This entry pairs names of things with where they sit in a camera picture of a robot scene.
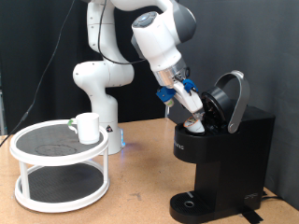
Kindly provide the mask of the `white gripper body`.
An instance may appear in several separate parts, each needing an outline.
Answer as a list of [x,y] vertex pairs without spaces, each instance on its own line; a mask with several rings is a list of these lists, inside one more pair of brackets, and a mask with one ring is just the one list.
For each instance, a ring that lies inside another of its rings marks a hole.
[[175,98],[190,112],[196,113],[203,108],[202,101],[197,93],[197,88],[192,81],[176,81]]

